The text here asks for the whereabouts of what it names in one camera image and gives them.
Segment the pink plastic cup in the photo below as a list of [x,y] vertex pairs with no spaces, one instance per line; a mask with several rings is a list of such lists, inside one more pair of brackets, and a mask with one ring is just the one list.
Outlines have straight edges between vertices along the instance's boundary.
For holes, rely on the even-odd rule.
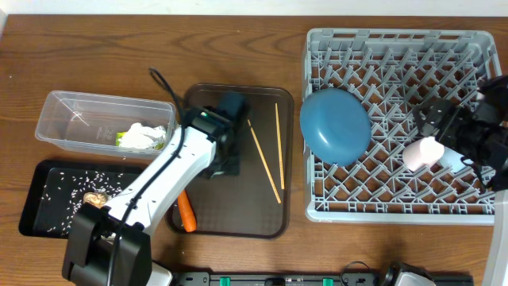
[[422,166],[431,167],[445,153],[445,147],[435,137],[424,137],[406,146],[402,152],[404,165],[414,172]]

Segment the light blue plastic cup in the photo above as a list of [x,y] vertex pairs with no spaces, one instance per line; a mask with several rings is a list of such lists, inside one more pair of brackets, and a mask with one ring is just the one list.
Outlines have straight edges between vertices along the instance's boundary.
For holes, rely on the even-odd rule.
[[462,157],[462,154],[445,147],[444,154],[438,162],[441,167],[448,168],[452,173],[457,173],[466,168],[466,165],[461,160]]

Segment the blue plate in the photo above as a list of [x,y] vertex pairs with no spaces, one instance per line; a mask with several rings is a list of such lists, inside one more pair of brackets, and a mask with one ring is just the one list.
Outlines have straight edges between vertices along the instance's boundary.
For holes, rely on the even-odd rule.
[[371,122],[350,92],[329,88],[309,94],[300,110],[300,129],[310,150],[327,164],[347,166],[371,140]]

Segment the wooden chopstick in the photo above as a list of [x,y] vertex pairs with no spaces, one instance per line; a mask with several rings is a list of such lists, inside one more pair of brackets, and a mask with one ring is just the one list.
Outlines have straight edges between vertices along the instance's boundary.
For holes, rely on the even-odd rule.
[[258,137],[257,137],[257,135],[256,135],[255,130],[253,129],[253,126],[252,126],[252,123],[251,123],[250,119],[247,119],[247,123],[248,123],[249,129],[250,129],[250,131],[251,131],[252,138],[253,138],[253,140],[254,140],[254,142],[255,142],[255,145],[256,145],[257,151],[258,151],[258,153],[259,153],[260,159],[261,159],[262,164],[263,164],[263,166],[264,166],[264,170],[265,170],[265,172],[266,172],[266,174],[267,174],[267,177],[268,177],[268,180],[269,180],[269,182],[270,182],[271,188],[272,188],[273,193],[274,193],[274,195],[275,195],[275,199],[276,199],[276,201],[277,201],[277,203],[278,203],[278,204],[281,204],[281,203],[282,203],[282,200],[281,200],[281,198],[280,198],[280,196],[279,196],[279,192],[278,192],[278,190],[277,190],[277,188],[276,188],[276,186],[275,186],[275,181],[273,180],[273,177],[272,177],[272,175],[271,175],[271,171],[270,171],[270,169],[269,169],[269,167],[268,167],[268,165],[267,165],[267,161],[266,161],[266,158],[265,158],[265,156],[264,156],[264,152],[263,152],[263,150],[261,149],[261,146],[260,146],[260,143],[259,143]]
[[278,155],[279,155],[279,174],[280,174],[280,183],[281,188],[285,189],[285,179],[284,179],[284,168],[283,168],[283,152],[282,152],[282,138],[281,138],[281,129],[280,129],[280,121],[279,121],[279,108],[278,103],[275,103],[275,125],[276,125],[276,134],[277,134],[277,146],[278,146]]

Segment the orange carrot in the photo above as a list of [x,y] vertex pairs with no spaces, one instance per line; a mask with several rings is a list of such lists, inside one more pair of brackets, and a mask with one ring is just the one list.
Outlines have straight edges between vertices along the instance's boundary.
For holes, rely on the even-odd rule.
[[185,190],[178,196],[178,208],[184,230],[187,233],[196,231],[197,220]]

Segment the white paper napkin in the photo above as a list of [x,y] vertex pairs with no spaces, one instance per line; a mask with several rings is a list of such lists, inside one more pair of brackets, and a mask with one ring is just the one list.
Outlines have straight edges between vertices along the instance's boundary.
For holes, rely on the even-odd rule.
[[163,126],[149,127],[136,122],[131,125],[122,138],[122,148],[159,150],[166,141],[167,131]]

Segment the brown food scrap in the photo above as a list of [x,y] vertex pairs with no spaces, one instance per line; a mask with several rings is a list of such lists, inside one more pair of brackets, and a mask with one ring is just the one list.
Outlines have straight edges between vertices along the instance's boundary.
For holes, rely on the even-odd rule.
[[100,209],[107,203],[109,198],[106,193],[87,192],[83,196],[83,202]]

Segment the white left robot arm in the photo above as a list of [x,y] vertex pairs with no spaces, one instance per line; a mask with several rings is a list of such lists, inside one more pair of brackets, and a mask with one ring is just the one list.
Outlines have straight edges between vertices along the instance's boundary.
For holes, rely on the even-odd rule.
[[237,176],[236,143],[248,115],[237,92],[216,107],[194,106],[162,153],[101,208],[84,203],[67,239],[62,276],[76,285],[169,285],[170,270],[152,259],[151,238],[197,176]]

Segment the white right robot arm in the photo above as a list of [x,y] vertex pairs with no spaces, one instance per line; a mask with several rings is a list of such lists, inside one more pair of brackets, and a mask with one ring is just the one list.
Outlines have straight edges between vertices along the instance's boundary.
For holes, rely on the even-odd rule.
[[488,166],[495,175],[483,186],[495,193],[495,224],[484,285],[507,285],[507,77],[487,79],[477,89],[473,110],[439,99],[412,109],[418,132],[471,160],[478,170]]

